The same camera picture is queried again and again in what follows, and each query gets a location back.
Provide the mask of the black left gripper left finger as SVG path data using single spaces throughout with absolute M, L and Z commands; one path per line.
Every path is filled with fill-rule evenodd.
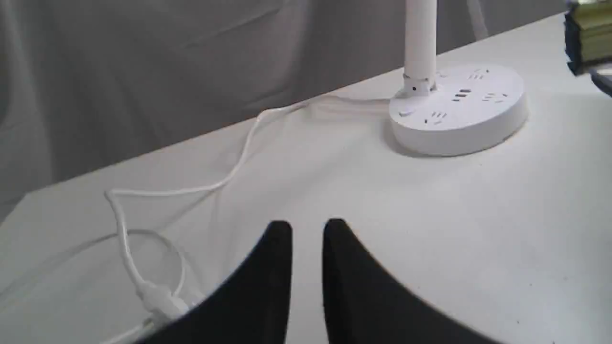
M 270 222 L 251 253 L 210 296 L 140 343 L 283 344 L 292 264 L 291 225 Z

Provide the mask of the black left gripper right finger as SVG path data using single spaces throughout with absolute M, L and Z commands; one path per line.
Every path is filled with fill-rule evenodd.
M 323 232 L 323 308 L 330 344 L 492 344 L 397 281 L 341 218 Z

